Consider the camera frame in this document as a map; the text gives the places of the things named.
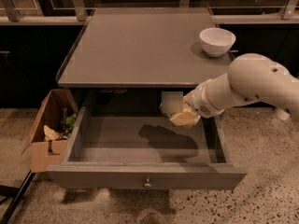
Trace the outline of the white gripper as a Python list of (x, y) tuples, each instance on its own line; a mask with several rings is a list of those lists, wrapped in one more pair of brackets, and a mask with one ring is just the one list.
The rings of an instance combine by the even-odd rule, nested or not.
[(192, 92), (183, 97), (183, 111), (170, 118), (176, 126), (193, 126), (197, 115), (205, 119), (220, 115), (223, 110), (214, 107), (207, 98), (207, 85), (211, 79), (199, 84)]

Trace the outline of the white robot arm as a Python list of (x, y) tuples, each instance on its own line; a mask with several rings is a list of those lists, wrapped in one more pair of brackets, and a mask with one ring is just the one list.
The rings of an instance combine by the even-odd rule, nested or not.
[(299, 118), (299, 79), (288, 69), (255, 53), (235, 58), (226, 73), (199, 84), (183, 98), (183, 111), (170, 116), (176, 126), (192, 127), (201, 118), (263, 102)]

